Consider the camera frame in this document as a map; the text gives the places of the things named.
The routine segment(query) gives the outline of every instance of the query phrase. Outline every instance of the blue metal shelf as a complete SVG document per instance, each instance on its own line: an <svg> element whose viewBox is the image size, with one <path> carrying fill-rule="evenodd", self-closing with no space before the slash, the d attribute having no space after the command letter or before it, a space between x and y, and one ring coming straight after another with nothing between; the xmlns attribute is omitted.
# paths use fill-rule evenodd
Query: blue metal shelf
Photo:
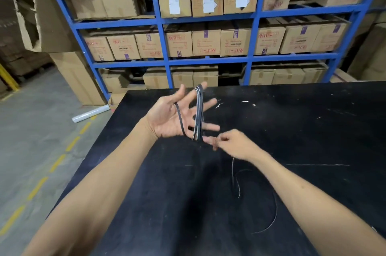
<svg viewBox="0 0 386 256"><path fill-rule="evenodd" d="M316 60L327 59L328 70L323 78L322 82L329 82L332 74L337 68L340 59L345 53L351 39L353 38L355 31L357 30L364 15L368 11L379 11L380 9L371 9L369 7L373 0L363 0L362 3L356 5L342 5L331 7L310 7L307 5L297 5L295 8L289 8L287 10L273 10L262 11L263 0L258 0L256 12L242 13L233 15L219 15L219 16L207 16L202 18L183 17L183 18L161 18L159 10L158 0L153 0L155 18L148 19L132 19L132 20L100 20L100 21L74 21L71 18L68 7L63 0L57 0L63 14L68 21L75 38L77 39L80 48L82 49L87 62L89 63L91 70L93 71L97 82L99 83L104 96L108 99L109 93L103 83L102 77L99 74L98 68L117 68L117 67L148 67L148 66L164 66L166 69L167 80L170 88L173 87L172 77L170 72L170 66L172 65L199 65L199 64L222 64L222 63L241 63L247 64L244 76L244 85L248 85L250 78L250 71L253 62L271 62L271 61L295 61L295 60ZM257 39L257 32L259 28L260 18L279 17L279 16L297 16L297 15L317 15L317 14L338 14L338 13L350 13L351 25L343 37L340 47L331 53L309 53L309 54L285 54L285 55L262 55L254 56L254 50ZM163 30L163 24L169 23L192 23L198 21L220 21L220 20L236 20L236 19L252 19L252 31L249 42L248 54L242 57L215 57L209 58L207 56L203 59L169 59L167 56L166 40ZM96 29L96 28L115 28L115 27L131 27L140 25L157 25L163 60L156 61L116 61L116 62L95 62L91 56L91 53L84 42L83 37L80 35L81 29Z"/></svg>

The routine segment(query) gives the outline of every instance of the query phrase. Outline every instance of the concrete floor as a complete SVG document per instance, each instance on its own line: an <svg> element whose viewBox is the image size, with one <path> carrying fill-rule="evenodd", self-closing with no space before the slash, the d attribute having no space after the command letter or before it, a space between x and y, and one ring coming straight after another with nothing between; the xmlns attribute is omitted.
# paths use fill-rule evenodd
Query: concrete floor
<svg viewBox="0 0 386 256"><path fill-rule="evenodd" d="M72 117L92 108L81 106L56 68L0 102L2 256L22 253L111 117L108 111L94 120L72 122ZM80 134L87 122L90 126ZM77 136L80 139L66 151ZM62 154L64 160L50 172ZM48 179L38 188L45 177ZM21 213L13 216L15 211Z"/></svg>

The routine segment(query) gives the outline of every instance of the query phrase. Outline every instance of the hand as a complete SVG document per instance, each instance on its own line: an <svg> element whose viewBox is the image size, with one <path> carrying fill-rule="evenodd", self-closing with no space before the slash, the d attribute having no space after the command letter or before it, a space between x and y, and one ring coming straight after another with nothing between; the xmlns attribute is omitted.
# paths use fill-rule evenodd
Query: hand
<svg viewBox="0 0 386 256"><path fill-rule="evenodd" d="M201 85L203 89L208 87L207 82L203 82ZM196 107L189 109L189 104L196 98L196 90L192 90L190 93L185 95L185 89L185 85L181 85L180 89L176 93L170 96L160 97L154 106L152 106L152 108L147 112L147 121L157 137L183 135L180 119L178 118L176 106L174 105L174 103L177 102L178 107L180 108L186 136L193 138L193 131L189 130L188 127L194 128L195 121L193 116L196 114L197 109ZM216 99L211 99L210 101L204 103L203 111L213 107L216 103ZM219 131L220 127L219 125L203 122L202 129Z"/></svg>
<svg viewBox="0 0 386 256"><path fill-rule="evenodd" d="M237 129L221 133L218 137L203 137L203 141L212 145L213 150L221 148L230 156L249 162L264 152Z"/></svg>

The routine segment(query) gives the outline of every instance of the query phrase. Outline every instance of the yellow floor marking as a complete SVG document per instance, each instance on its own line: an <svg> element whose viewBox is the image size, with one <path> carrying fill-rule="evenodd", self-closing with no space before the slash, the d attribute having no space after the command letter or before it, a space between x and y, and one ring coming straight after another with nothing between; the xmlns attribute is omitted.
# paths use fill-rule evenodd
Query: yellow floor marking
<svg viewBox="0 0 386 256"><path fill-rule="evenodd" d="M69 144L69 146L67 146L66 151L70 151L74 147L74 145L78 142L79 139L80 139L80 136L75 137L75 139Z"/></svg>
<svg viewBox="0 0 386 256"><path fill-rule="evenodd" d="M87 122L86 125L79 132L79 134L83 134L84 132L86 132L87 128L89 128L90 125L91 125L91 122Z"/></svg>
<svg viewBox="0 0 386 256"><path fill-rule="evenodd" d="M65 156L66 155L61 155L58 159L57 159L57 161L52 165L52 167L51 167L51 169L50 169L50 173L53 173L55 170L56 170L56 168L60 165L60 163L64 160L64 158L65 158Z"/></svg>
<svg viewBox="0 0 386 256"><path fill-rule="evenodd" d="M6 97L2 98L1 101L2 101L2 102L3 102L3 101L6 101L7 99L9 99L9 98L12 97L12 96L13 96L13 93L11 93L11 94L7 95Z"/></svg>
<svg viewBox="0 0 386 256"><path fill-rule="evenodd" d="M28 195L27 200L32 200L36 194L39 192L40 188L43 186L43 184L47 181L48 177L41 178L39 183L37 183L36 187L32 190L32 192Z"/></svg>
<svg viewBox="0 0 386 256"><path fill-rule="evenodd" d="M13 215L11 215L11 217L9 218L9 220L5 223L5 225L2 227L2 229L0 230L0 236L3 236L5 235L8 230L10 229L10 227L12 227L13 223L17 220L17 218L22 214L23 210L26 208L25 205L22 205L20 206L17 210L15 210L15 212L13 213Z"/></svg>

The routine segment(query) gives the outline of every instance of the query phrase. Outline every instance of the left hand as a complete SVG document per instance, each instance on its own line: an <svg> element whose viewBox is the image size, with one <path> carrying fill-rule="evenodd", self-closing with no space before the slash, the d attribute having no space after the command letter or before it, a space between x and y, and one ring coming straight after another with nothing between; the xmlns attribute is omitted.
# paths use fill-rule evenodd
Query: left hand
<svg viewBox="0 0 386 256"><path fill-rule="evenodd" d="M201 83L201 85L203 89L208 87L206 82ZM170 96L160 97L154 106L147 112L147 121L157 137L183 135L176 106L174 105L174 103L178 103L186 136L193 138L193 131L189 130L188 127L194 128L195 121L193 116L196 114L197 109L196 107L189 109L189 104L196 98L196 90L192 90L187 95L185 95L185 90L185 85L181 85L176 93ZM211 99L204 103L203 111L213 107L216 103L216 99ZM220 127L219 125L203 122L202 129L219 131Z"/></svg>

